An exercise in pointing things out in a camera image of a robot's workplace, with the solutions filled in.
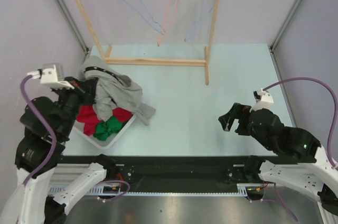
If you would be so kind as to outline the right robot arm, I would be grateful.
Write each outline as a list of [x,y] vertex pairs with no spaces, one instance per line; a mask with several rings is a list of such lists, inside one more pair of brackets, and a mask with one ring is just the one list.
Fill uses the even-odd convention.
[[238,121],[235,130],[238,135],[254,138],[265,149],[310,172],[309,175],[296,174],[251,155],[243,167],[247,181],[281,184],[319,202],[323,209],[337,215],[337,169],[331,166],[317,138],[304,129],[285,126],[267,108],[253,109],[235,102],[226,114],[218,118],[225,132],[230,131],[235,120]]

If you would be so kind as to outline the red t shirt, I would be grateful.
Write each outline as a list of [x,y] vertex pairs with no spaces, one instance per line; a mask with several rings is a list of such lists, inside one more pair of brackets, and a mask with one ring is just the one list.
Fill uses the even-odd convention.
[[[108,113],[108,119],[111,116],[117,117],[120,122],[128,122],[133,115],[130,111],[117,107]],[[82,106],[77,117],[77,122],[83,124],[83,133],[87,136],[93,136],[96,125],[107,120],[98,118],[92,106]]]

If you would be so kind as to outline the green t shirt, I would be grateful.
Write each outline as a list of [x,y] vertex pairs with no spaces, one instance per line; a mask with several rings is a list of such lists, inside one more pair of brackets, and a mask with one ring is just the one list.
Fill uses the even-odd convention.
[[120,122],[117,117],[111,116],[107,121],[96,125],[93,137],[99,141],[106,141],[112,134],[118,134],[127,122]]

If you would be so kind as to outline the pink wire hanger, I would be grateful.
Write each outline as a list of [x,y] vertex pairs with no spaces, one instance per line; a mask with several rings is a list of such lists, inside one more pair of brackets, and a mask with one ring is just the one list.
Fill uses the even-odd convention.
[[180,0],[167,0],[161,31],[157,39],[157,46],[161,46],[168,37],[170,30],[175,22]]

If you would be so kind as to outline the grey t shirt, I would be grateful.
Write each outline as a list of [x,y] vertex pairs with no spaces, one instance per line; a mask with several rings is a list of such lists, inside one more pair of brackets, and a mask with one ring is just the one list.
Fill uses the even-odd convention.
[[136,115],[148,125],[156,109],[143,103],[143,89],[127,75],[111,69],[99,57],[89,56],[81,66],[85,79],[97,79],[94,111],[99,119],[107,121],[115,108]]

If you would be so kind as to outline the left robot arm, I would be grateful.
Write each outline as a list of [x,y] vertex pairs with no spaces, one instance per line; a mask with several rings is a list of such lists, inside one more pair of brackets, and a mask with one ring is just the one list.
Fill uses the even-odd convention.
[[29,74],[20,84],[26,107],[20,118],[24,138],[15,155],[18,203],[12,222],[64,223],[70,210],[93,186],[116,177],[117,167],[112,158],[100,154],[65,191],[48,195],[52,175],[80,109],[94,103],[97,79],[80,81],[67,77],[51,82],[48,87],[59,96],[57,101],[52,101],[43,96],[28,97],[25,86],[34,78]]

